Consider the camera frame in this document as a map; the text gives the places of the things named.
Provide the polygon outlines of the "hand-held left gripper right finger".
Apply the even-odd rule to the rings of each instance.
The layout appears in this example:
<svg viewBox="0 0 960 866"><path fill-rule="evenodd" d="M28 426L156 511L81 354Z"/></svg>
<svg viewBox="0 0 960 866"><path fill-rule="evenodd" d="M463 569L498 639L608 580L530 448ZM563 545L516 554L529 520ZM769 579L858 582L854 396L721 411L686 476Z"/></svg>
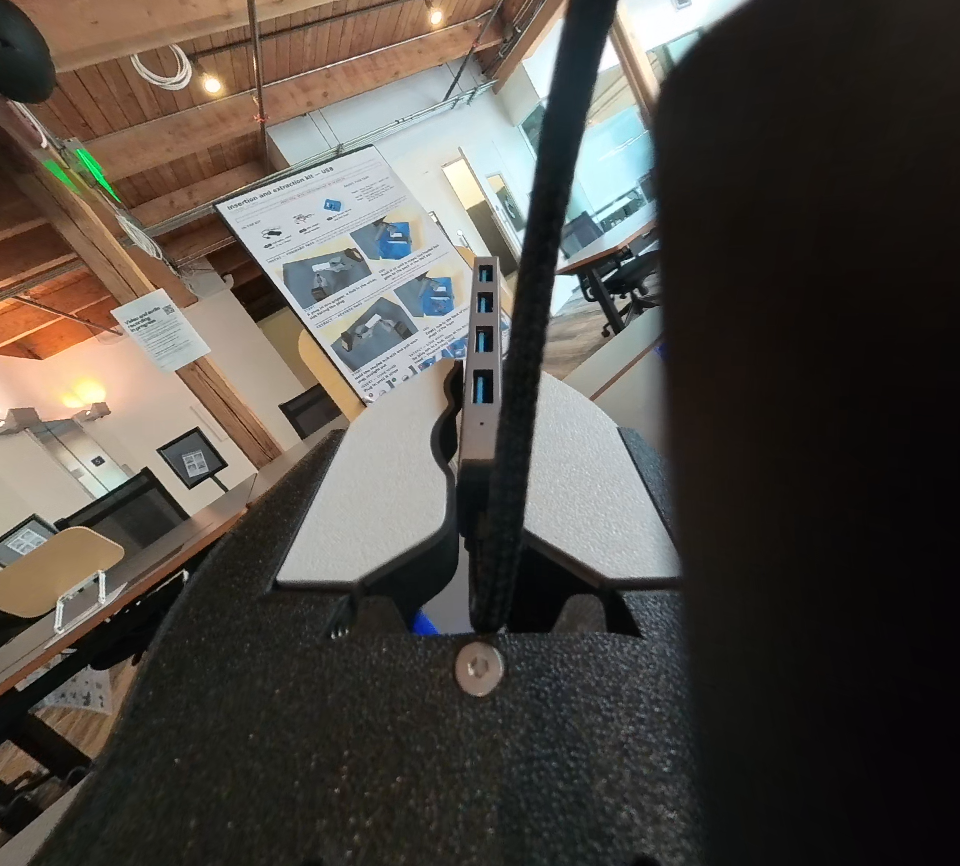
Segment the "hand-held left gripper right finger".
<svg viewBox="0 0 960 866"><path fill-rule="evenodd" d="M548 374L536 414L511 626L637 628L627 596L682 576L664 465Z"/></svg>

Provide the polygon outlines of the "framed sign on stand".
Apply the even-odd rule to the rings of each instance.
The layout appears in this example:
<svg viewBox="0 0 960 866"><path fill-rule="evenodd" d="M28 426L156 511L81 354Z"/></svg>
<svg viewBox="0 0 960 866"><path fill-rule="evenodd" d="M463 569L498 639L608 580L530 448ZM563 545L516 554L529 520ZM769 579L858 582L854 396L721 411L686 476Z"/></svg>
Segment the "framed sign on stand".
<svg viewBox="0 0 960 866"><path fill-rule="evenodd" d="M156 449L156 453L188 490L211 480L223 492L229 489L219 475L226 461L200 428L192 428Z"/></svg>

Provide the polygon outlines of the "wooden support post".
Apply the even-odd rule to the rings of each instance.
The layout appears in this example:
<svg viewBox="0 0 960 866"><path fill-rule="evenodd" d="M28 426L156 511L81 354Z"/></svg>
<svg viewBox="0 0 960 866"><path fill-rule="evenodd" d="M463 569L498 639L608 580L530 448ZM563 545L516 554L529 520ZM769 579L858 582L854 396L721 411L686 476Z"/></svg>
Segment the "wooden support post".
<svg viewBox="0 0 960 866"><path fill-rule="evenodd" d="M110 205L82 179L70 175L65 181L54 174L54 167L66 166L51 147L41 146L39 134L29 131L26 116L6 97L2 98L1 125L2 156L10 164L7 176L49 219L108 293L126 305L157 290L153 279L169 269L143 272L141 265L148 257L133 257L122 246ZM275 437L210 358L199 357L175 373L254 467L264 468L281 455Z"/></svg>

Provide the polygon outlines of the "paper notice sheet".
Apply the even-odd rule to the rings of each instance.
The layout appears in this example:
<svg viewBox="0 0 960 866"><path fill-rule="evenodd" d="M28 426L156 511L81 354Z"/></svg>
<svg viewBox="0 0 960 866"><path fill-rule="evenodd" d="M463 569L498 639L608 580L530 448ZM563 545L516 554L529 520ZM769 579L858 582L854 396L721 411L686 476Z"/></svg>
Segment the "paper notice sheet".
<svg viewBox="0 0 960 866"><path fill-rule="evenodd" d="M210 346L163 289L111 310L124 332L164 373L174 373L210 354Z"/></svg>

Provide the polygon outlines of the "clear acrylic stand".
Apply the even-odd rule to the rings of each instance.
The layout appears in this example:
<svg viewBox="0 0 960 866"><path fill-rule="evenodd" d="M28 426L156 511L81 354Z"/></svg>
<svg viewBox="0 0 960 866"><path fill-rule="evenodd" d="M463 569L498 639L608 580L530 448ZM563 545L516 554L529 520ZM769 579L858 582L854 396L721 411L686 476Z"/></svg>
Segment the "clear acrylic stand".
<svg viewBox="0 0 960 866"><path fill-rule="evenodd" d="M71 632L106 605L106 579L106 571L97 570L59 596L54 607L55 635Z"/></svg>

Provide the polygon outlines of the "office desk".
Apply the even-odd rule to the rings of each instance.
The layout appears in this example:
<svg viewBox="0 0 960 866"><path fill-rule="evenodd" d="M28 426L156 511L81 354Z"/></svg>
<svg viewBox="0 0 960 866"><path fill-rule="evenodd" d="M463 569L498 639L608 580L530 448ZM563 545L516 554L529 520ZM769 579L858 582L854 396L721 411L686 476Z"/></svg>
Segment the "office desk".
<svg viewBox="0 0 960 866"><path fill-rule="evenodd" d="M625 220L608 233L595 239L566 264L558 266L555 270L555 277L571 276L581 284L585 284L586 290L593 296L592 301L599 304L606 317L608 328L606 337L617 336L626 329L627 323L620 315L614 297L607 289L601 267L615 260L618 261L620 254L629 253L631 244L639 238L651 239L651 242L643 248L643 253L653 250L657 229L655 219L642 225L630 225L630 221Z"/></svg>

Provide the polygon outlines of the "grey USB hub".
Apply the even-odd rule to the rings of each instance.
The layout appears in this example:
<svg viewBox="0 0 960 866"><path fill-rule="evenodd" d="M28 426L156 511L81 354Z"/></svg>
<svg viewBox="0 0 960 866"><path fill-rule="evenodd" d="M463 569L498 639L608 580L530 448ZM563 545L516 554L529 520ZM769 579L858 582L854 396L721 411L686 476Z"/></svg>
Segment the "grey USB hub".
<svg viewBox="0 0 960 866"><path fill-rule="evenodd" d="M462 365L457 476L458 529L467 551L473 551L486 536L501 409L503 335L509 330L501 292L498 258L477 258L472 267Z"/></svg>

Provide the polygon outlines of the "green exit sign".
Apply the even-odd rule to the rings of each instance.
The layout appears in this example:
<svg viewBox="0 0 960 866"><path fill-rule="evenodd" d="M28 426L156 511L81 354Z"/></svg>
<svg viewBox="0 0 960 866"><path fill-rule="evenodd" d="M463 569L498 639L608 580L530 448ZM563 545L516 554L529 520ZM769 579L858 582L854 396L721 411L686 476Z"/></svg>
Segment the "green exit sign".
<svg viewBox="0 0 960 866"><path fill-rule="evenodd" d="M102 166L79 140L45 140L46 159L42 161L48 172L74 192L82 188L101 195L105 201L122 208L123 200L104 175Z"/></svg>

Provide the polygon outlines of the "black office chair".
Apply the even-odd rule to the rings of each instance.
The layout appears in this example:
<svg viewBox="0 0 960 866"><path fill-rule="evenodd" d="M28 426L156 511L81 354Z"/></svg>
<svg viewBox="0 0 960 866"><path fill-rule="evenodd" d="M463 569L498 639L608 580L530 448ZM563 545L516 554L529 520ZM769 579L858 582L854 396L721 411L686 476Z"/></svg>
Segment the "black office chair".
<svg viewBox="0 0 960 866"><path fill-rule="evenodd" d="M597 278L609 297L629 298L628 306L617 311L622 327L646 309L659 305L659 294L648 291L648 281L659 271L659 252L650 250L618 262L610 258L596 268Z"/></svg>

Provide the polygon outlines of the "instruction poster board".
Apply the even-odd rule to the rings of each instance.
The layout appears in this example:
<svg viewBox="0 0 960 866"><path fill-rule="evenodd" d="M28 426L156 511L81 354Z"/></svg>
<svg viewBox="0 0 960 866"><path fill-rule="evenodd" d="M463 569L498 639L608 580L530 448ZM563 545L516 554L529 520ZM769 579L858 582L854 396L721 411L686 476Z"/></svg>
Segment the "instruction poster board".
<svg viewBox="0 0 960 866"><path fill-rule="evenodd" d="M361 403L466 360L471 269L375 146L214 209Z"/></svg>

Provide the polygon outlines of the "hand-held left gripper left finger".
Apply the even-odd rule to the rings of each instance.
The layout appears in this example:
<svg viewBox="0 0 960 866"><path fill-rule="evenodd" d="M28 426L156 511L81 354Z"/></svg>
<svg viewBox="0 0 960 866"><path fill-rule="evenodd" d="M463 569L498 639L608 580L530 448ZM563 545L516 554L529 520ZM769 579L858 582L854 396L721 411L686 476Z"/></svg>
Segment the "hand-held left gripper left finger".
<svg viewBox="0 0 960 866"><path fill-rule="evenodd" d="M387 596L420 609L450 583L460 548L451 460L462 373L460 361L440 360L351 423L278 587Z"/></svg>

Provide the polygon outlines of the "black round ceiling fixture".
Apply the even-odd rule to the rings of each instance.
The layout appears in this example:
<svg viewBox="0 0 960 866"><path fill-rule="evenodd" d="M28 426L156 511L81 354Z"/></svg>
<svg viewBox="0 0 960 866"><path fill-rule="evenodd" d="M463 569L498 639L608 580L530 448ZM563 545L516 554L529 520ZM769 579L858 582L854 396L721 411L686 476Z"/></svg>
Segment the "black round ceiling fixture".
<svg viewBox="0 0 960 866"><path fill-rule="evenodd" d="M56 86L56 70L42 33L11 0L1 0L1 94L42 103Z"/></svg>

